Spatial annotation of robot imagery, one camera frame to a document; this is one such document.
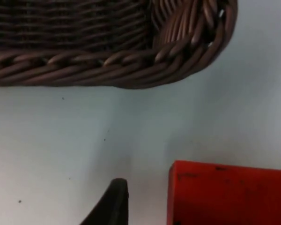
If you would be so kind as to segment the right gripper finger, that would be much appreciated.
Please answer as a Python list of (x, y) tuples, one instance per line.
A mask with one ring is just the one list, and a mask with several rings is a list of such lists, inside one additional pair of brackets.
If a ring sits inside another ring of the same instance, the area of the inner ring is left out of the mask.
[(128, 225), (128, 203), (127, 180), (113, 179), (81, 225)]

